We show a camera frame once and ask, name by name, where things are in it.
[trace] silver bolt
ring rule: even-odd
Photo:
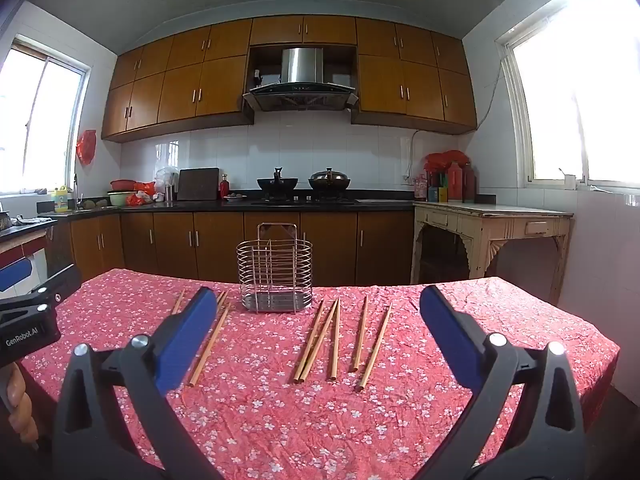
[[[489,336],[489,342],[494,346],[505,346],[507,344],[507,338],[502,334],[494,332]]]
[[[558,341],[552,341],[549,343],[549,350],[551,350],[551,353],[555,355],[564,354],[564,346],[562,346],[562,343],[559,343]]]
[[[144,348],[148,344],[149,338],[144,334],[134,336],[131,340],[131,346],[133,346],[133,348]]]
[[[86,354],[89,351],[89,345],[87,343],[80,343],[78,346],[74,348],[74,354],[77,356],[81,356]]]

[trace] table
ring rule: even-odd
[[[482,278],[501,247],[509,240],[552,237],[558,248],[549,301],[558,304],[569,249],[572,213],[510,205],[462,202],[414,202],[414,260],[412,283],[418,283],[422,254],[422,228],[431,225],[462,239],[469,278]]]
[[[423,285],[315,288],[313,307],[298,314],[254,314],[239,302],[239,286],[178,280],[115,269],[89,280],[58,307],[62,339],[24,359],[24,367],[54,398],[68,356],[80,342],[95,349],[124,345],[151,333],[180,291],[190,298],[201,285],[228,288],[232,311],[195,388],[182,386],[168,400],[200,449],[227,479],[411,478],[452,428],[470,399],[453,379],[417,311]],[[593,325],[530,296],[500,278],[438,286],[456,309],[487,331],[516,345],[542,348],[560,340],[567,348],[585,420],[598,413],[619,348]],[[369,320],[362,359],[368,358],[386,306],[393,313],[369,384],[350,374],[364,295]],[[308,380],[291,378],[316,313],[316,304],[340,296],[340,361],[329,372],[329,339]],[[492,457],[506,434],[519,395],[514,387],[481,460]],[[138,449],[156,459],[119,391]]]

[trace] cloth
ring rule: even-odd
[[[86,282],[58,307],[62,339],[24,359],[24,367],[54,398],[70,352],[122,346],[152,333],[181,290],[184,306],[201,285],[228,289],[232,311],[196,387],[167,398],[193,439],[226,479],[409,479],[439,446],[470,399],[460,387],[418,313],[424,285],[315,288],[314,302],[298,314],[255,314],[241,304],[239,285],[179,280],[110,270]],[[613,374],[618,346],[596,328],[538,300],[500,278],[438,285],[457,310],[487,332],[519,346],[567,348],[583,411],[593,420]],[[364,296],[369,296],[366,363],[389,303],[384,343],[361,393],[361,373],[348,373]],[[338,380],[327,381],[332,336],[327,335],[303,384],[292,376],[318,302],[340,296]],[[498,451],[516,407],[514,386],[480,461]],[[142,456],[157,463],[126,393],[118,390],[127,425]]]

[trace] blue gripper pad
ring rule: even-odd
[[[422,291],[420,315],[458,383],[478,393],[484,383],[484,331],[471,316],[456,312],[435,285]]]
[[[9,287],[31,276],[32,269],[31,261],[28,258],[22,258],[0,269],[0,292],[6,291]]]
[[[180,314],[169,316],[158,327],[154,334],[161,341],[156,355],[156,387],[161,394],[182,384],[217,310],[215,293],[203,286]]]

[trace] tile backsplash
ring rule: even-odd
[[[309,187],[312,173],[327,167],[342,171],[353,189],[412,189],[404,185],[414,130],[351,124],[343,112],[256,113],[252,126],[181,132],[122,145],[120,178],[151,181],[164,166],[220,168],[231,189],[258,189],[256,179],[297,177]],[[412,176],[425,155],[453,150],[458,138],[418,132],[414,138]]]

